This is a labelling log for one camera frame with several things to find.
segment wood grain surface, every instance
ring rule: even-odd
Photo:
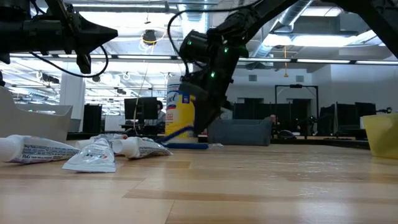
[[[330,146],[225,146],[116,157],[113,174],[65,161],[0,163],[0,223],[398,223],[398,161]]]

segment white cap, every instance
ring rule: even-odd
[[[75,147],[78,149],[83,149],[84,147],[93,144],[94,141],[95,141],[94,139],[81,140],[76,142]]]
[[[19,145],[13,139],[0,138],[0,161],[9,162],[14,158]]]
[[[139,156],[137,138],[115,140],[112,142],[112,150],[116,154],[125,155],[127,158]]]

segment pillar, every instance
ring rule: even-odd
[[[74,62],[65,62],[64,69],[81,74],[78,65]],[[72,105],[71,119],[80,120],[79,132],[83,131],[83,115],[85,106],[86,81],[84,78],[74,77],[71,74],[62,73],[60,105]]]

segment white toothpaste tube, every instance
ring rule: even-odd
[[[152,139],[129,137],[126,140],[113,141],[112,150],[129,159],[141,159],[149,156],[171,156],[172,153]]]
[[[99,134],[97,136],[91,137],[90,139],[81,140],[81,141],[76,142],[75,147],[78,149],[83,149],[84,147],[86,147],[90,144],[93,144],[95,142],[95,140],[100,139],[100,138],[108,140],[108,142],[112,146],[112,142],[114,140],[127,139],[128,136],[127,136],[127,134]]]
[[[79,149],[57,141],[33,136],[11,135],[0,138],[0,160],[21,164],[69,159]]]
[[[114,155],[108,140],[101,138],[84,147],[62,169],[77,172],[116,172]]]

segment disinfecting wipes canister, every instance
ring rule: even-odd
[[[166,135],[193,125],[195,119],[193,96],[178,90],[181,83],[180,77],[176,75],[167,80]],[[186,132],[169,142],[195,143],[198,142],[198,138],[193,135],[193,132]]]

